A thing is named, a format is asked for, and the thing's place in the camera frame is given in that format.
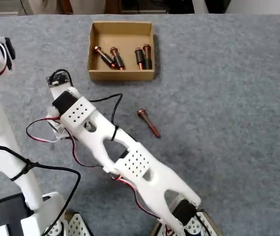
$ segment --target perforated panel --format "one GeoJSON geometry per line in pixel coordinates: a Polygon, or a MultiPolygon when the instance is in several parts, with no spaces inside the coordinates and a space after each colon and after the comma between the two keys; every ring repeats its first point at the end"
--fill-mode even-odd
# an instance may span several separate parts
{"type": "Polygon", "coordinates": [[[140,148],[131,150],[122,160],[121,165],[134,177],[141,178],[150,167],[150,157],[140,148]]]}
{"type": "MultiPolygon", "coordinates": [[[[207,218],[203,215],[202,212],[198,212],[197,215],[200,217],[200,220],[205,224],[205,226],[208,228],[210,235],[211,236],[217,236],[217,234],[215,233],[215,231],[213,230],[212,226],[210,225],[209,221],[207,220],[207,218]]],[[[202,232],[203,235],[202,236],[208,236],[206,230],[202,227],[202,232]]]]}
{"type": "Polygon", "coordinates": [[[67,123],[66,127],[71,126],[72,128],[77,128],[82,125],[95,110],[95,107],[86,98],[81,97],[60,119],[62,123],[67,123]]]}
{"type": "Polygon", "coordinates": [[[80,214],[75,214],[68,225],[68,236],[91,236],[80,214]]]}
{"type": "Polygon", "coordinates": [[[48,232],[49,236],[59,236],[62,230],[61,222],[57,221],[52,229],[48,232]]]}

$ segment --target screw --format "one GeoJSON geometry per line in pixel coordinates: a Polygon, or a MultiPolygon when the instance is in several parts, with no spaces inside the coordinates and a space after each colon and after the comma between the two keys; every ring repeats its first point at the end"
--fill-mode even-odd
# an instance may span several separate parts
{"type": "Polygon", "coordinates": [[[141,108],[137,111],[138,116],[143,119],[147,125],[149,126],[149,128],[151,129],[151,131],[154,133],[155,137],[160,138],[161,135],[159,133],[159,131],[157,130],[157,128],[154,126],[154,124],[152,123],[152,121],[148,118],[148,115],[145,111],[145,109],[141,108]]]}
{"type": "Polygon", "coordinates": [[[151,60],[151,46],[149,44],[144,44],[144,67],[146,70],[152,69],[152,60],[151,60]]]}
{"type": "Polygon", "coordinates": [[[111,47],[110,52],[114,56],[114,60],[116,62],[116,65],[118,66],[118,68],[120,70],[124,70],[125,69],[125,65],[124,65],[124,62],[121,59],[121,56],[120,56],[120,54],[118,52],[118,49],[116,47],[111,47]]]}
{"type": "Polygon", "coordinates": [[[142,49],[136,48],[135,54],[136,54],[137,64],[139,65],[140,70],[143,70],[144,55],[142,49]]]}
{"type": "Polygon", "coordinates": [[[143,46],[145,59],[151,58],[151,46],[149,44],[144,44],[143,46]]]}
{"type": "Polygon", "coordinates": [[[102,60],[103,60],[109,67],[111,67],[111,68],[115,68],[115,67],[116,67],[114,60],[113,60],[109,55],[107,55],[106,53],[104,53],[104,52],[102,51],[102,48],[101,48],[101,47],[95,46],[95,47],[94,47],[94,50],[95,50],[98,54],[101,55],[102,60]]]}

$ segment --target red wire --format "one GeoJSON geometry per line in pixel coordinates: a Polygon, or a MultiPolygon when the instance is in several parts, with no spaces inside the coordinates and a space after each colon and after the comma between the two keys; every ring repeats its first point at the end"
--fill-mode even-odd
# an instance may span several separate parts
{"type": "Polygon", "coordinates": [[[101,165],[92,165],[92,166],[88,166],[88,165],[85,165],[83,164],[78,158],[77,158],[77,155],[76,155],[76,141],[73,137],[73,135],[65,128],[65,130],[67,131],[67,133],[69,134],[69,137],[70,137],[70,140],[72,142],[72,155],[73,155],[73,158],[75,159],[75,161],[83,166],[83,167],[88,167],[88,168],[94,168],[94,167],[103,167],[101,165]]]}
{"type": "Polygon", "coordinates": [[[46,141],[46,140],[39,139],[39,138],[37,138],[37,137],[34,137],[34,136],[30,135],[30,133],[28,132],[28,129],[31,127],[31,125],[33,125],[34,123],[37,123],[37,122],[39,122],[39,121],[43,121],[43,120],[58,120],[58,119],[60,119],[60,117],[45,117],[45,118],[37,119],[37,120],[33,121],[31,124],[29,124],[29,125],[27,126],[27,128],[26,128],[26,133],[27,133],[27,135],[28,135],[30,138],[32,138],[32,139],[34,139],[34,140],[36,140],[36,141],[43,142],[43,143],[49,143],[49,142],[46,141]]]}
{"type": "Polygon", "coordinates": [[[174,231],[172,229],[169,229],[167,225],[165,225],[165,235],[166,236],[174,235],[174,231]]]}
{"type": "Polygon", "coordinates": [[[136,188],[128,181],[124,180],[121,178],[121,175],[118,175],[116,178],[114,178],[114,180],[118,180],[126,185],[128,185],[132,191],[134,192],[134,195],[135,195],[135,200],[136,200],[136,204],[138,205],[138,207],[143,210],[145,213],[149,214],[149,215],[152,215],[154,217],[156,217],[157,219],[160,219],[156,214],[152,213],[152,212],[149,212],[147,209],[145,209],[143,206],[141,206],[140,202],[138,201],[138,197],[137,197],[137,190],[136,188]]]}
{"type": "MultiPolygon", "coordinates": [[[[37,122],[39,122],[39,121],[43,121],[43,120],[55,120],[55,121],[56,121],[56,120],[59,120],[59,119],[60,119],[60,117],[53,117],[53,118],[51,118],[51,117],[46,117],[46,118],[37,119],[37,120],[33,121],[31,124],[29,124],[29,125],[27,126],[27,128],[26,128],[26,133],[27,133],[27,135],[28,135],[30,138],[32,138],[32,139],[34,139],[34,140],[36,140],[36,141],[43,142],[43,143],[49,143],[49,142],[46,141],[46,140],[39,139],[39,138],[37,138],[37,137],[34,137],[34,136],[30,135],[30,133],[28,132],[28,129],[30,128],[31,125],[33,125],[34,123],[37,123],[37,122]]],[[[74,139],[73,135],[72,135],[66,128],[65,128],[65,130],[66,130],[67,133],[69,134],[70,140],[71,140],[71,142],[72,142],[72,155],[73,155],[73,158],[75,159],[75,161],[76,161],[79,165],[81,165],[81,166],[83,166],[83,167],[88,167],[88,168],[103,167],[103,166],[101,166],[101,165],[92,165],[92,166],[88,166],[88,165],[85,165],[85,164],[81,163],[81,162],[79,161],[79,159],[77,158],[77,155],[76,155],[76,142],[75,142],[75,139],[74,139]]]]}

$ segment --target black wire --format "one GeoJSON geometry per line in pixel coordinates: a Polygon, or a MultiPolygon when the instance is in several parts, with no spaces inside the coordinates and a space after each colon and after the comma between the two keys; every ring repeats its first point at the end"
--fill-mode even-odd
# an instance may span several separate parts
{"type": "Polygon", "coordinates": [[[122,93],[113,94],[113,95],[111,95],[111,96],[109,96],[109,97],[105,97],[105,98],[101,98],[101,99],[89,100],[89,102],[102,102],[102,101],[109,100],[109,99],[111,99],[111,98],[113,98],[113,97],[118,97],[118,96],[119,96],[119,99],[117,100],[117,102],[116,102],[116,104],[115,104],[115,106],[114,106],[114,109],[113,109],[113,111],[112,111],[112,117],[111,117],[111,123],[112,123],[113,125],[115,125],[115,123],[114,123],[114,117],[115,117],[115,113],[116,113],[117,107],[118,107],[118,105],[119,105],[119,103],[120,103],[120,101],[121,101],[121,99],[122,99],[122,96],[123,96],[122,93]]]}
{"type": "Polygon", "coordinates": [[[22,3],[22,0],[20,0],[20,3],[21,3],[21,6],[22,6],[22,8],[23,8],[24,13],[25,13],[26,15],[28,15],[26,9],[24,8],[24,5],[23,5],[23,3],[22,3]]]}
{"type": "MultiPolygon", "coordinates": [[[[4,146],[0,146],[0,150],[4,150],[6,152],[9,152],[10,154],[14,155],[15,157],[17,157],[19,160],[25,162],[25,163],[29,163],[29,160],[24,158],[23,156],[21,156],[20,154],[16,153],[15,151],[7,148],[7,147],[4,147],[4,146]]],[[[41,169],[46,169],[46,170],[57,170],[57,171],[67,171],[67,172],[72,172],[74,174],[77,175],[77,181],[76,181],[76,184],[75,186],[73,187],[73,189],[71,190],[71,193],[69,194],[69,197],[65,203],[65,205],[63,206],[63,208],[61,209],[60,213],[58,214],[57,218],[53,221],[53,223],[49,226],[49,228],[42,234],[42,236],[45,236],[52,228],[53,226],[56,224],[56,222],[59,220],[59,218],[62,216],[62,214],[64,213],[64,211],[66,210],[66,208],[68,207],[69,205],[69,202],[71,201],[75,191],[77,190],[77,187],[79,185],[79,182],[80,182],[80,179],[81,179],[81,174],[76,171],[76,170],[73,170],[73,169],[70,169],[70,168],[66,168],[66,167],[57,167],[57,166],[46,166],[46,165],[42,165],[42,164],[39,164],[39,163],[34,163],[32,162],[32,165],[34,167],[38,167],[38,168],[41,168],[41,169]]]]}
{"type": "Polygon", "coordinates": [[[70,85],[73,87],[73,83],[72,83],[72,78],[71,78],[71,75],[69,73],[68,70],[65,70],[65,69],[58,69],[57,71],[55,71],[49,78],[49,80],[52,80],[54,78],[54,76],[59,73],[59,72],[66,72],[66,74],[68,75],[68,78],[69,78],[69,81],[70,81],[70,85]]]}
{"type": "Polygon", "coordinates": [[[204,227],[204,229],[206,230],[207,234],[209,236],[211,236],[210,231],[208,230],[208,228],[205,226],[204,222],[200,219],[200,217],[197,214],[196,214],[196,218],[200,222],[200,224],[204,227]]]}

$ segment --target cable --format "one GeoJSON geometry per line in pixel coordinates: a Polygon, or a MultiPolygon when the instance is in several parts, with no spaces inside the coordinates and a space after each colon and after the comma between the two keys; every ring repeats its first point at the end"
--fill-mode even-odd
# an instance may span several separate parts
{"type": "Polygon", "coordinates": [[[89,102],[102,102],[102,101],[105,101],[105,100],[109,100],[109,99],[111,99],[111,98],[113,98],[113,97],[118,97],[119,96],[119,99],[117,100],[117,102],[116,102],[116,104],[115,104],[115,106],[114,106],[114,109],[113,109],[113,111],[112,111],[112,117],[111,117],[111,123],[113,124],[113,125],[115,125],[115,123],[114,123],[114,117],[115,117],[115,113],[116,113],[116,110],[117,110],[117,107],[118,107],[118,105],[119,105],[119,103],[120,103],[120,101],[121,101],[121,99],[122,99],[122,97],[123,97],[123,94],[122,93],[117,93],[117,94],[113,94],[113,95],[111,95],[111,96],[109,96],[109,97],[105,97],[105,98],[101,98],[101,99],[96,99],[96,100],[89,100],[89,102]]]}
{"type": "MultiPolygon", "coordinates": [[[[52,117],[52,118],[51,118],[51,117],[46,117],[46,118],[37,119],[37,120],[33,121],[31,124],[29,124],[29,125],[27,126],[27,128],[26,128],[26,133],[27,133],[27,135],[28,135],[30,138],[32,138],[32,139],[34,139],[34,140],[36,140],[36,141],[43,142],[43,143],[56,143],[56,142],[60,141],[62,138],[56,139],[56,140],[54,140],[54,141],[46,140],[46,139],[41,139],[41,138],[37,138],[37,137],[35,137],[35,136],[33,136],[33,135],[30,135],[28,129],[29,129],[29,128],[31,127],[31,125],[33,125],[34,123],[37,123],[37,122],[43,121],[43,120],[53,120],[54,122],[60,124],[60,123],[57,121],[57,120],[59,120],[59,119],[60,119],[60,117],[52,117]]],[[[76,155],[76,142],[75,142],[75,139],[74,139],[73,135],[69,132],[69,130],[67,130],[66,128],[64,128],[64,129],[65,129],[64,132],[67,132],[67,133],[69,134],[69,138],[70,138],[70,140],[71,140],[71,142],[72,142],[72,155],[73,155],[75,161],[76,161],[79,165],[84,166],[84,167],[89,167],[89,168],[93,168],[93,167],[103,167],[103,166],[101,166],[101,165],[92,165],[92,166],[88,166],[88,165],[82,164],[82,163],[79,161],[79,159],[77,158],[77,155],[76,155]]]]}
{"type": "Polygon", "coordinates": [[[77,175],[77,181],[73,187],[73,189],[71,190],[71,193],[69,194],[69,197],[68,199],[66,200],[66,203],[65,205],[63,206],[63,208],[61,209],[60,213],[58,214],[57,218],[53,221],[53,223],[48,227],[48,229],[42,234],[42,236],[45,236],[52,228],[53,226],[56,224],[56,222],[59,220],[59,218],[62,216],[62,214],[64,213],[64,211],[66,210],[66,208],[68,207],[69,205],[69,202],[71,201],[74,193],[76,192],[77,188],[78,188],[78,185],[79,185],[79,182],[80,182],[80,179],[81,179],[81,174],[76,171],[76,170],[73,170],[73,169],[70,169],[70,168],[66,168],[66,167],[57,167],[57,166],[46,166],[46,165],[42,165],[42,164],[39,164],[39,163],[34,163],[34,162],[31,162],[30,160],[26,159],[25,157],[21,156],[20,154],[16,153],[15,151],[7,148],[7,147],[4,147],[4,146],[0,146],[0,150],[3,150],[3,151],[6,151],[12,155],[14,155],[15,157],[17,157],[19,160],[27,163],[27,164],[30,164],[33,166],[33,167],[38,167],[38,168],[41,168],[41,169],[46,169],[46,170],[58,170],[58,171],[67,171],[67,172],[72,172],[74,174],[77,175]]]}
{"type": "Polygon", "coordinates": [[[7,68],[7,51],[6,49],[4,48],[4,46],[0,43],[0,48],[2,49],[2,52],[3,52],[3,64],[4,64],[4,67],[3,69],[0,71],[0,75],[2,75],[4,73],[4,71],[6,70],[7,68]]]}
{"type": "Polygon", "coordinates": [[[20,3],[21,3],[21,6],[22,6],[22,8],[23,8],[24,13],[25,13],[26,15],[28,15],[26,9],[24,8],[24,5],[23,5],[23,3],[22,3],[22,0],[20,0],[20,3]]]}
{"type": "Polygon", "coordinates": [[[56,70],[56,71],[49,77],[49,80],[52,80],[52,79],[54,78],[54,76],[55,76],[57,73],[59,73],[59,72],[66,72],[66,74],[67,74],[67,76],[68,76],[68,78],[69,78],[70,85],[73,87],[71,75],[70,75],[69,71],[66,70],[66,69],[58,69],[58,70],[56,70]]]}
{"type": "Polygon", "coordinates": [[[206,230],[207,234],[209,236],[211,236],[210,231],[208,230],[208,228],[205,226],[204,222],[200,219],[200,217],[196,214],[195,217],[197,218],[197,220],[200,222],[200,224],[203,226],[203,228],[206,230]]]}
{"type": "Polygon", "coordinates": [[[72,142],[72,155],[73,155],[73,158],[75,159],[75,161],[76,161],[79,165],[81,165],[81,166],[83,166],[83,167],[88,167],[88,168],[103,167],[103,166],[101,166],[101,165],[99,165],[99,164],[97,164],[97,165],[92,165],[92,166],[88,166],[88,165],[82,164],[82,162],[79,161],[79,159],[77,158],[77,155],[76,155],[76,141],[75,141],[73,135],[69,132],[69,130],[66,129],[66,128],[65,128],[65,130],[66,130],[67,133],[69,134],[69,138],[70,138],[70,140],[71,140],[71,142],[72,142]]]}
{"type": "Polygon", "coordinates": [[[31,127],[31,125],[33,125],[33,124],[35,124],[35,123],[37,123],[37,122],[39,122],[39,121],[43,121],[43,120],[53,120],[53,121],[56,122],[56,120],[58,120],[58,119],[60,119],[60,118],[59,118],[59,117],[54,117],[54,118],[46,117],[46,118],[37,119],[37,120],[33,121],[31,124],[29,124],[29,125],[27,126],[27,128],[26,128],[26,133],[27,133],[27,135],[28,135],[30,138],[32,138],[32,139],[34,139],[34,140],[36,140],[36,141],[43,142],[43,143],[56,143],[56,142],[58,142],[59,140],[62,139],[62,135],[63,135],[63,134],[61,134],[60,138],[51,141],[51,140],[41,139],[41,138],[38,138],[38,137],[35,137],[35,136],[31,135],[31,134],[29,133],[28,129],[31,127]]]}
{"type": "Polygon", "coordinates": [[[175,232],[172,229],[169,229],[168,226],[165,225],[165,235],[166,236],[172,236],[172,235],[174,235],[174,233],[175,232]]]}
{"type": "Polygon", "coordinates": [[[136,204],[138,205],[138,207],[139,207],[141,210],[143,210],[145,213],[147,213],[147,214],[149,214],[149,215],[154,216],[154,217],[157,218],[157,219],[160,219],[156,214],[154,214],[154,213],[148,211],[147,209],[145,209],[145,208],[140,204],[140,202],[139,202],[139,200],[138,200],[138,197],[137,197],[137,190],[136,190],[136,188],[135,188],[130,182],[128,182],[128,181],[125,180],[125,179],[122,179],[122,178],[121,178],[121,175],[118,175],[116,178],[113,178],[113,179],[114,179],[114,180],[118,180],[118,181],[120,181],[120,182],[122,182],[122,183],[128,185],[128,186],[132,189],[132,191],[134,192],[134,195],[135,195],[136,204]]]}

